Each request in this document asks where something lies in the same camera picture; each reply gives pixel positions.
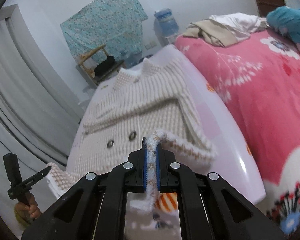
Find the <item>left hand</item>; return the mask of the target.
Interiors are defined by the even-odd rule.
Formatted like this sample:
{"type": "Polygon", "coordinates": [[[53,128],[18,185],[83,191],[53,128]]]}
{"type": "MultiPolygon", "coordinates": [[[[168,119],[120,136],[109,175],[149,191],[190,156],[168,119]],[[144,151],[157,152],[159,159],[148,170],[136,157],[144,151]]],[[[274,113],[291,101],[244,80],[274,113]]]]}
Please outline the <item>left hand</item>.
{"type": "Polygon", "coordinates": [[[37,219],[41,216],[42,212],[38,207],[34,195],[31,193],[26,194],[28,204],[18,202],[15,204],[14,208],[16,213],[24,220],[26,219],[37,219]]]}

